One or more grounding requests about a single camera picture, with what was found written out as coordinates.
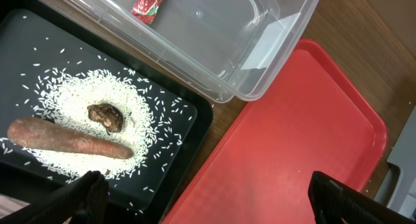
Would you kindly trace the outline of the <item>red serving tray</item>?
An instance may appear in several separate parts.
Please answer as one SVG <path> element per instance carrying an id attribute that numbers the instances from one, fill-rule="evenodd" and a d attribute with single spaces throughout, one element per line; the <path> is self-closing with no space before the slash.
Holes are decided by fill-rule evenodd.
<path id="1" fill-rule="evenodd" d="M 307 190 L 322 171 L 360 191 L 387 145 L 376 111 L 313 40 L 300 40 L 248 103 L 166 223 L 312 223 Z"/>

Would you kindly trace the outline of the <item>brown food scrap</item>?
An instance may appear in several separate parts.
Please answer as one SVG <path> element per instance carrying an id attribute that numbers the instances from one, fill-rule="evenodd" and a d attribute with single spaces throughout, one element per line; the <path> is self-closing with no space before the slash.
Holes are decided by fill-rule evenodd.
<path id="1" fill-rule="evenodd" d="M 108 103 L 87 106 L 88 118 L 104 126 L 107 132 L 117 133 L 122 131 L 124 124 L 123 114 Z"/>

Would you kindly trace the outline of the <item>black tray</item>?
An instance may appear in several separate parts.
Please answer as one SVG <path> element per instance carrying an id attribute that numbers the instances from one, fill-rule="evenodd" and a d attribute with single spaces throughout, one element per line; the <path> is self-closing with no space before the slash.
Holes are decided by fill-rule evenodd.
<path id="1" fill-rule="evenodd" d="M 162 89 L 164 101 L 180 97 L 188 108 L 169 113 L 181 145 L 153 157 L 132 177 L 111 181 L 106 223 L 158 223 L 199 151 L 213 120 L 210 103 L 134 56 L 88 31 L 39 0 L 1 0 L 1 134 L 18 117 L 34 114 L 34 63 L 70 63 L 73 74 L 88 68 L 121 72 L 124 66 Z"/>

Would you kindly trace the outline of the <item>clear plastic bin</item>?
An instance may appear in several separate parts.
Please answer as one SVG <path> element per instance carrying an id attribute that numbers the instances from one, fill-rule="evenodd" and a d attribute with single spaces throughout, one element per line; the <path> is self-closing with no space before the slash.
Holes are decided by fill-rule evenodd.
<path id="1" fill-rule="evenodd" d="M 136 0 L 39 1 L 218 103 L 259 99 L 319 2 L 163 0 L 145 24 Z"/>

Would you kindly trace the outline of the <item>pile of white rice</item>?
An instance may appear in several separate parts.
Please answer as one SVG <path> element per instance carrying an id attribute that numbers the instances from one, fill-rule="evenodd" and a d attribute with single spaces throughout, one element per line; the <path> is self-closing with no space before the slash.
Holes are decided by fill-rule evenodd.
<path id="1" fill-rule="evenodd" d="M 169 113 L 183 113 L 188 105 L 176 97 L 163 100 L 163 90 L 150 80 L 123 67 L 121 72 L 107 68 L 88 68 L 76 74 L 70 63 L 60 65 L 34 63 L 40 72 L 34 85 L 34 114 L 85 134 L 130 148 L 134 155 L 122 160 L 98 155 L 58 153 L 28 149 L 12 143 L 1 134 L 1 161 L 61 184 L 69 184 L 87 171 L 100 171 L 112 180 L 132 177 L 146 162 L 168 152 L 165 141 L 181 145 L 181 135 L 173 133 Z M 104 126 L 88 118 L 87 106 L 108 103 L 124 117 L 121 132 L 107 132 Z"/>

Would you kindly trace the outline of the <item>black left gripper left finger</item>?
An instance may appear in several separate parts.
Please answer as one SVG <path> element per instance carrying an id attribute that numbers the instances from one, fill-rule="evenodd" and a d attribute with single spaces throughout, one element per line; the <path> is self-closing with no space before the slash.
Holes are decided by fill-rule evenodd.
<path id="1" fill-rule="evenodd" d="M 47 197 L 1 218 L 1 224 L 98 224 L 105 222 L 109 183 L 98 171 L 89 171 Z"/>

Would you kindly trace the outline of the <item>brown sausage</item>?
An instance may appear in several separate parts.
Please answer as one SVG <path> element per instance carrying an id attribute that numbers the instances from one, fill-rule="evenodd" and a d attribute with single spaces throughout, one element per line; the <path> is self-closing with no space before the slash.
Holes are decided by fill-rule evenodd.
<path id="1" fill-rule="evenodd" d="M 134 155 L 126 146 L 34 117 L 14 120 L 7 130 L 7 137 L 12 143 L 29 149 L 99 155 L 116 159 L 128 159 Z"/>

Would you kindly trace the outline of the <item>grey dishwasher rack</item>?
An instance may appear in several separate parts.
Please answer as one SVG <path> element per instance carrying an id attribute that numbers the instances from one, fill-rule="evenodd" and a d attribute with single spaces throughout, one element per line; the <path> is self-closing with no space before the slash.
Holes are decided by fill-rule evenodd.
<path id="1" fill-rule="evenodd" d="M 389 157 L 389 170 L 374 200 L 400 215 L 415 220 L 415 111 L 413 111 Z"/>

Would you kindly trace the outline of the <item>red snack wrapper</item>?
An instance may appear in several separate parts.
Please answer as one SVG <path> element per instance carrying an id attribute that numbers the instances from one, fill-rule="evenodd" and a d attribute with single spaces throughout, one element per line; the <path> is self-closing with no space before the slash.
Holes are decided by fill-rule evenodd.
<path id="1" fill-rule="evenodd" d="M 155 19 L 162 1 L 163 0 L 136 0 L 131 13 L 141 22 L 149 24 Z"/>

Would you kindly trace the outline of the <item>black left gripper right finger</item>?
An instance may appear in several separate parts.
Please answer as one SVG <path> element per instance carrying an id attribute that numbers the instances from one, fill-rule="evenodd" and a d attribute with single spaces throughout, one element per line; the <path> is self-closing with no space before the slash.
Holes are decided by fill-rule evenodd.
<path id="1" fill-rule="evenodd" d="M 321 171 L 313 172 L 308 197 L 316 224 L 415 224 Z"/>

